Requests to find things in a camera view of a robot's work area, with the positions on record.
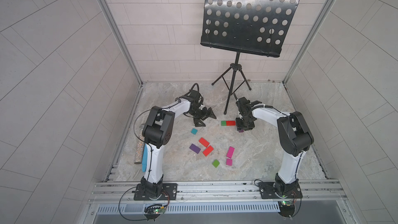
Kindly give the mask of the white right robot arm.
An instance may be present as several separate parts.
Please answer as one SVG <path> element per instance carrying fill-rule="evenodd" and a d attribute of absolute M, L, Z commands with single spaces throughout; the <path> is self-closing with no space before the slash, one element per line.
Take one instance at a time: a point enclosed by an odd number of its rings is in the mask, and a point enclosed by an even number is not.
<path fill-rule="evenodd" d="M 278 130 L 279 143 L 284 150 L 282 165 L 276 174 L 274 188 L 280 195 L 286 195 L 298 185 L 297 174 L 302 160 L 314 143 L 314 137 L 300 112 L 287 113 L 275 107 L 242 97 L 236 101 L 239 117 L 238 131 L 254 129 L 256 120 L 263 120 Z"/>

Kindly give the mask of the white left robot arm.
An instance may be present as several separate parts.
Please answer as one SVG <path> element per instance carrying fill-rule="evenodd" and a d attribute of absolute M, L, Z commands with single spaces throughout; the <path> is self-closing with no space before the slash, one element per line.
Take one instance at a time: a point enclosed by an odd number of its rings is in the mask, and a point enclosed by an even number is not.
<path fill-rule="evenodd" d="M 154 106 L 149 111 L 142 132 L 149 165 L 141 179 L 143 193 L 149 198 L 158 198 L 162 194 L 164 146 L 172 137 L 175 118 L 189 115 L 196 127 L 205 127 L 204 120 L 207 118 L 217 118 L 211 108 L 203 105 L 204 98 L 200 90 L 195 89 L 198 86 L 195 83 L 188 93 L 177 97 L 174 103 L 163 107 Z"/>

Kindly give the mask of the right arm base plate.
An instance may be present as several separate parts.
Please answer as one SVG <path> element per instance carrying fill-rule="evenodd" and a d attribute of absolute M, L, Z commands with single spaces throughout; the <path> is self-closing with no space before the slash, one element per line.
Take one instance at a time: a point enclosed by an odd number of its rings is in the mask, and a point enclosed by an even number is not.
<path fill-rule="evenodd" d="M 291 184 L 281 182 L 257 183 L 262 199 L 301 199 L 303 194 L 298 181 Z"/>

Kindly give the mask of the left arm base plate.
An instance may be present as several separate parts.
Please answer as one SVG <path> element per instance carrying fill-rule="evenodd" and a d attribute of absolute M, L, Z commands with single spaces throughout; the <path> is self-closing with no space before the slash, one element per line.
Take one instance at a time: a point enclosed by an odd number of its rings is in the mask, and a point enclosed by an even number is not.
<path fill-rule="evenodd" d="M 177 183 L 138 184 L 134 192 L 134 201 L 176 200 Z"/>

